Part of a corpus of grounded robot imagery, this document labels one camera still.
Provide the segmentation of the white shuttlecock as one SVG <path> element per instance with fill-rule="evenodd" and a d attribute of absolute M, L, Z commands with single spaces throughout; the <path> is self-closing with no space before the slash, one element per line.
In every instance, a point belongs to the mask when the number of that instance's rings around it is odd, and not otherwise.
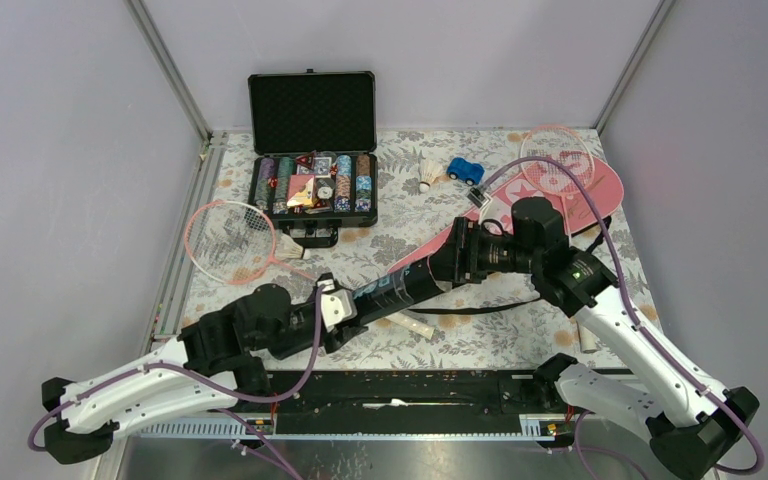
<path fill-rule="evenodd" d="M 445 173 L 442 163 L 434 159 L 423 159 L 419 163 L 419 192 L 427 193 L 436 180 Z"/>
<path fill-rule="evenodd" d="M 303 260 L 307 258 L 307 250 L 291 236 L 278 234 L 273 256 L 279 261 Z"/>

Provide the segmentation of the black shuttlecock tube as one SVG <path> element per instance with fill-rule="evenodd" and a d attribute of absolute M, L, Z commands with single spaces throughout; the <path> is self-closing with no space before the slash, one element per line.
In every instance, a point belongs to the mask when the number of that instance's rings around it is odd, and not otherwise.
<path fill-rule="evenodd" d="M 409 309 L 452 289 L 449 280 L 437 279 L 427 259 L 418 260 L 353 291 L 360 326 Z"/>

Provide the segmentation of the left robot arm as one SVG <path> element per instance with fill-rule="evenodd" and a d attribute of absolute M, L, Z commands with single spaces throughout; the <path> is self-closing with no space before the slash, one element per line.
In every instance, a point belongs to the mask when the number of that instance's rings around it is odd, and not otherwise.
<path fill-rule="evenodd" d="M 348 289 L 324 274 L 307 301 L 266 284 L 196 323 L 159 348 L 114 371 L 82 382 L 54 377 L 41 386 L 46 417 L 28 437 L 31 449 L 58 463 L 83 462 L 146 426 L 238 404 L 256 411 L 295 395 L 313 368 L 277 392 L 258 352 L 286 359 L 333 352 L 366 331 L 375 284 Z"/>

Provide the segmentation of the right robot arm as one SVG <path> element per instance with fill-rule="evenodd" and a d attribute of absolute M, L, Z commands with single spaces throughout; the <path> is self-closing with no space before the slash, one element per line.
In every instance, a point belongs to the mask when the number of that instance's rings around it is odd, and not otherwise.
<path fill-rule="evenodd" d="M 535 372 L 539 407 L 557 412 L 568 404 L 604 417 L 645 441 L 681 479 L 720 468 L 741 440 L 761 451 L 749 427 L 757 397 L 726 387 L 666 339 L 631 301 L 619 265 L 573 247 L 561 214 L 544 198 L 516 201 L 511 221 L 511 233 L 495 235 L 457 218 L 429 257 L 432 277 L 456 286 L 497 272 L 529 275 L 543 300 L 595 334 L 642 383 L 629 387 L 558 354 Z"/>

